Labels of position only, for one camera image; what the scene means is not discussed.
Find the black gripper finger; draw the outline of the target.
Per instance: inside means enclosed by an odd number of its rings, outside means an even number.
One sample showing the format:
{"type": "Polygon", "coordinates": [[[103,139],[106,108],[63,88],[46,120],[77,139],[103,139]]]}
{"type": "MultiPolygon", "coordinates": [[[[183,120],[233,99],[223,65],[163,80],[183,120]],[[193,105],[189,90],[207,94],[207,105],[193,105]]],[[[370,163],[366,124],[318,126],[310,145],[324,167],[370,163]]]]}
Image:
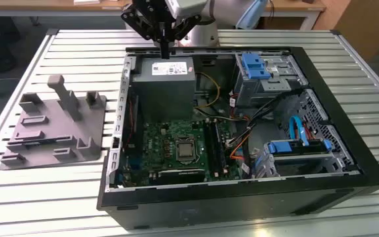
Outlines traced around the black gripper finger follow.
{"type": "Polygon", "coordinates": [[[170,43],[174,44],[177,40],[182,40],[201,20],[201,15],[194,15],[183,19],[178,25],[174,25],[171,21],[165,23],[165,59],[170,58],[170,43]]]}
{"type": "Polygon", "coordinates": [[[154,42],[165,59],[165,23],[151,24],[133,3],[125,8],[121,18],[146,40],[154,42]]]}

